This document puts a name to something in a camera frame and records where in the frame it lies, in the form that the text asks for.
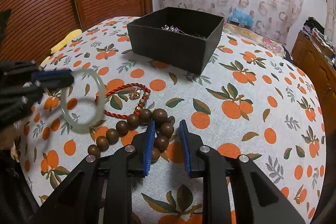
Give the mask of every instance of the black cloth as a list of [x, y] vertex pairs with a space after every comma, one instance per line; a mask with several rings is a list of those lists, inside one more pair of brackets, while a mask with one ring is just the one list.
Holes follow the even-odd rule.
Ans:
[[20, 164], [10, 151], [0, 151], [0, 223], [28, 223], [38, 208]]

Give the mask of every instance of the cardboard box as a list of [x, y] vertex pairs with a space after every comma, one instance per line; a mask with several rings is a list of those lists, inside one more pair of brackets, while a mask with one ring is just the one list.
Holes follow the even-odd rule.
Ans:
[[[128, 23], [127, 30], [134, 53], [200, 75], [221, 39], [223, 24], [220, 16], [167, 7]], [[186, 34], [163, 30], [165, 25]]]

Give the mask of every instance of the yellow cloth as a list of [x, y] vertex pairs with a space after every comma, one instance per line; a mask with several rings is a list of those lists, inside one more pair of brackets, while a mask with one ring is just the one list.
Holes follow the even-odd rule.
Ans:
[[[51, 54], [54, 54], [55, 52], [59, 51], [62, 47], [64, 47], [68, 42], [73, 40], [75, 37], [79, 36], [82, 33], [81, 29], [74, 30], [70, 32], [61, 42], [56, 44], [54, 47], [51, 48]], [[44, 59], [41, 63], [41, 66], [44, 62], [50, 59], [50, 56], [48, 56], [46, 59]]]

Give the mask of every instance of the wooden dresser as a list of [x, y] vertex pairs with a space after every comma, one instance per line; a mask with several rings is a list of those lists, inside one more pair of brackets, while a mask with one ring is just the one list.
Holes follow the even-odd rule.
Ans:
[[336, 133], [336, 71], [312, 42], [299, 33], [292, 50], [294, 64], [313, 82], [325, 126], [325, 134]]

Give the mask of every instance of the table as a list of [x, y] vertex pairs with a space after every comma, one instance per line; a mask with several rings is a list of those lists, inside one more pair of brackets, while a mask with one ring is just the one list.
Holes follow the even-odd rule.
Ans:
[[[185, 119], [190, 132], [222, 155], [247, 154], [309, 223], [322, 190], [326, 143], [319, 101], [305, 73], [249, 40], [223, 33], [202, 75], [193, 75], [134, 54], [126, 27], [134, 19], [99, 23], [54, 54], [45, 69], [92, 68], [106, 90], [133, 82], [148, 86], [148, 108], [164, 108], [175, 117], [175, 129]], [[96, 92], [92, 77], [75, 79], [68, 108], [79, 122], [92, 115]], [[90, 134], [74, 133], [62, 117], [58, 96], [46, 94], [21, 123], [20, 162], [39, 204], [87, 155], [94, 139], [118, 122], [105, 116]], [[115, 109], [110, 103], [105, 108], [120, 114], [132, 113], [138, 101], [113, 98]], [[130, 131], [102, 156], [129, 144], [144, 129]], [[132, 186], [138, 223], [201, 223], [202, 179], [187, 177], [178, 137], [152, 164], [150, 175], [133, 180]], [[231, 194], [230, 203], [234, 220]], [[182, 214], [179, 220], [176, 211]]]

